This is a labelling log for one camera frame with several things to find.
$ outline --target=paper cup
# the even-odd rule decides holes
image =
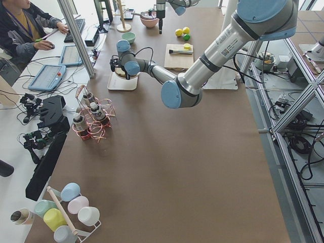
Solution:
[[[71,229],[67,225],[58,227],[54,232],[54,240],[57,243],[75,243],[77,235],[72,234]]]
[[[20,209],[21,217],[15,221],[15,224],[32,224],[36,217],[36,214],[29,209]]]
[[[49,210],[49,209],[57,209],[57,206],[55,202],[53,201],[48,201],[48,200],[40,200],[35,208],[34,212],[40,216],[41,218],[44,217],[44,214]]]
[[[49,209],[44,214],[43,220],[53,232],[55,232],[58,227],[67,225],[61,211],[58,209]]]
[[[71,214],[77,214],[81,208],[89,206],[89,200],[85,196],[78,196],[67,205],[67,210]]]
[[[77,196],[80,196],[80,187],[74,182],[67,184],[61,191],[61,198],[63,201],[71,201]]]
[[[98,222],[99,217],[99,210],[95,207],[84,207],[77,214],[79,221],[87,226],[95,225]]]

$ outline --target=yellow shirt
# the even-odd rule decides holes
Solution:
[[[28,24],[27,24],[27,21],[28,21],[31,32],[32,32],[32,36],[30,36],[28,32],[27,32],[27,34],[33,41],[35,41],[36,39],[41,38],[41,35],[36,30],[35,26],[31,23],[31,21],[28,19],[28,17],[26,17],[26,15],[25,15],[25,13],[23,11],[19,15],[15,15],[15,17],[25,27],[25,29],[27,31],[28,31]]]

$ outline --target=dark jacket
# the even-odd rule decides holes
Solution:
[[[44,13],[32,3],[29,9],[23,11],[41,36],[46,35],[43,27],[57,28],[56,24],[61,22],[60,19]],[[8,15],[2,1],[0,2],[0,48],[13,57],[11,61],[14,64],[28,63],[37,51],[26,31],[20,25],[15,24]]]

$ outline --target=blue joint cap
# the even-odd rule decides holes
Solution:
[[[171,109],[178,109],[181,105],[181,93],[174,80],[166,81],[162,85],[161,98],[163,104]]]
[[[287,1],[239,0],[236,12],[246,22],[262,23],[278,14],[287,4]]]
[[[185,7],[177,7],[175,9],[175,12],[178,16],[183,15],[186,12],[186,8]]]
[[[116,46],[117,46],[117,51],[118,52],[126,52],[131,48],[130,43],[125,39],[119,40],[117,42]]]
[[[129,75],[136,75],[140,72],[140,65],[137,62],[129,61],[125,63],[124,68]]]
[[[277,39],[286,39],[292,37],[295,33],[296,33],[296,27],[283,30],[277,33],[264,34],[260,37],[260,40],[263,42],[267,42],[267,41],[275,41]]]

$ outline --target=person's hand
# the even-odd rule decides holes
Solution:
[[[59,31],[62,34],[67,34],[69,32],[69,28],[67,27],[67,25],[66,24],[63,24],[62,22],[58,22],[56,24],[56,27],[59,29]]]
[[[34,43],[34,48],[38,50],[49,51],[53,47],[53,43],[48,40],[41,40],[40,42]]]

